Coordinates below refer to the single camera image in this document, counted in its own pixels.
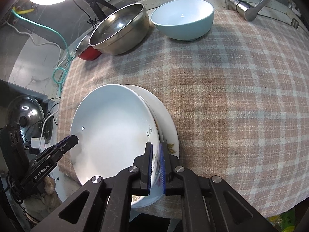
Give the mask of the gloved left hand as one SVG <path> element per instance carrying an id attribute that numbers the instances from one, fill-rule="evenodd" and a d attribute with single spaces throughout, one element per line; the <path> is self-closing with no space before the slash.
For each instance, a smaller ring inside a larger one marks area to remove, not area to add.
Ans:
<path id="1" fill-rule="evenodd" d="M 43 193 L 38 193 L 24 200 L 26 216 L 34 223 L 39 223 L 62 204 L 55 190 L 55 180 L 46 177 L 43 181 Z"/>

